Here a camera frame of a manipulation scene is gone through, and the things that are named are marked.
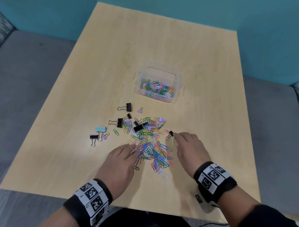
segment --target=left hand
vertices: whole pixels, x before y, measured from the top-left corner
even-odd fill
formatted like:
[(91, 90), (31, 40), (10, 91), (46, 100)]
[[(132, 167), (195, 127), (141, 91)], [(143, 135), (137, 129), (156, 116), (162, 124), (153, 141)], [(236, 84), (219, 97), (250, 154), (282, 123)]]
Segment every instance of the left hand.
[(130, 154), (136, 145), (125, 144), (115, 148), (108, 154), (95, 178), (103, 181), (116, 200), (129, 186), (134, 176), (134, 167), (140, 151)]

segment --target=wristband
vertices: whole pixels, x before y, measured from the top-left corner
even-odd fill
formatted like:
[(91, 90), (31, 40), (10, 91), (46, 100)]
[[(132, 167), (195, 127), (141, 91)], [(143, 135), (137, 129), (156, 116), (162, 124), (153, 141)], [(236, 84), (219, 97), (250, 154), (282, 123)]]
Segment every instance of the wristband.
[(211, 161), (202, 164), (193, 178), (207, 202), (217, 203), (223, 193), (237, 186), (237, 182), (228, 172)]
[(112, 195), (99, 179), (90, 180), (79, 188), (63, 206), (79, 226), (95, 226), (108, 210)]

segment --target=gray couch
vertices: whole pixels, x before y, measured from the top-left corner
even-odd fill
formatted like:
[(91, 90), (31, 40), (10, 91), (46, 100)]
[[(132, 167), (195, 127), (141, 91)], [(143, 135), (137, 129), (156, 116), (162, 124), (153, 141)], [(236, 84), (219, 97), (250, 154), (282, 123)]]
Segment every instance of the gray couch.
[[(74, 45), (74, 41), (13, 31), (0, 47), (0, 181)], [(249, 77), (244, 77), (244, 86), (262, 202), (299, 214), (296, 93), (292, 87)], [(0, 190), (0, 226), (35, 226), (63, 202)]]

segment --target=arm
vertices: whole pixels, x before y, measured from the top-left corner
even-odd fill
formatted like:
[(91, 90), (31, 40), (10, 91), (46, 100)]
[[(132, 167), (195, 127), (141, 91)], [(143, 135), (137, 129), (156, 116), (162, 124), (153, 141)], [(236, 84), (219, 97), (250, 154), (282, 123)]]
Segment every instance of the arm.
[[(115, 148), (108, 154), (103, 165), (99, 168), (96, 179), (100, 179), (110, 191), (113, 200), (117, 199), (129, 186), (133, 176), (134, 167), (140, 151), (131, 152), (136, 145), (125, 144)], [(79, 227), (77, 221), (65, 207), (57, 210), (39, 227)]]
[[(209, 166), (206, 164), (212, 161), (211, 157), (195, 134), (174, 133), (174, 137), (178, 143), (179, 161), (187, 174), (194, 178), (195, 173), (202, 169), (200, 167)], [(199, 189), (202, 195), (210, 193), (200, 183)], [(261, 205), (239, 186), (224, 192), (216, 202), (231, 227), (296, 226), (294, 221), (271, 207)]]

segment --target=teal wall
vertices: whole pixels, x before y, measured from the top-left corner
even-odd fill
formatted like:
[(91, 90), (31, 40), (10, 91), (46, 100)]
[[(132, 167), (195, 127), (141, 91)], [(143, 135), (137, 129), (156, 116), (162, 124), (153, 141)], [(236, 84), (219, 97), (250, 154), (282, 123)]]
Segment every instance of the teal wall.
[[(77, 40), (96, 0), (0, 0), (19, 29)], [(238, 31), (243, 74), (299, 81), (297, 0), (102, 0), (104, 3)]]

